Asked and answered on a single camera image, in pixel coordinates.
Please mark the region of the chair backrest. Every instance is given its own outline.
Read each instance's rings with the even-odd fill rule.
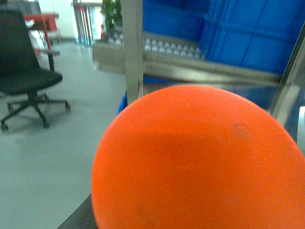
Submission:
[[[22,13],[0,10],[0,77],[39,68]]]

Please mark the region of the green plant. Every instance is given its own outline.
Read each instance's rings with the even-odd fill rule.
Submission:
[[[115,25],[122,25],[120,0],[103,0],[103,7],[106,16],[106,26],[109,30],[113,29]]]

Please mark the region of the chair seat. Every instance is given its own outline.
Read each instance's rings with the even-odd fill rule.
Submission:
[[[61,74],[38,68],[0,78],[0,91],[8,95],[25,94],[50,87],[61,80]]]

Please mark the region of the metal rack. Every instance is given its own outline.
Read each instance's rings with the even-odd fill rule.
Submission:
[[[100,68],[126,74],[128,103],[132,103],[143,94],[171,86],[170,84],[143,83],[143,75],[175,80],[178,84],[202,84],[228,89],[235,85],[244,87],[278,87],[273,101],[271,114],[286,124],[287,117],[304,86],[305,44],[304,28],[301,31],[294,52],[283,76],[234,67],[212,62],[182,59],[143,51],[143,38],[173,39],[142,30],[142,0],[122,0],[124,47],[99,43],[93,45],[93,60]]]

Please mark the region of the chair base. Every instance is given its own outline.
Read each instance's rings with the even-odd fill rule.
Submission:
[[[42,114],[41,110],[38,107],[38,104],[58,104],[58,103],[64,103],[65,108],[67,111],[70,110],[70,105],[68,104],[67,100],[50,100],[46,93],[43,93],[42,95],[38,95],[37,92],[31,92],[27,93],[28,100],[23,101],[16,101],[8,104],[8,110],[9,114],[5,116],[3,119],[1,119],[1,130],[6,131],[8,130],[8,126],[5,124],[5,121],[9,118],[19,114],[24,109],[28,108],[29,106],[34,107],[36,112],[39,114],[39,117],[43,120],[43,127],[48,128],[49,123],[47,122],[45,116]],[[17,110],[14,110],[12,105],[20,105]]]

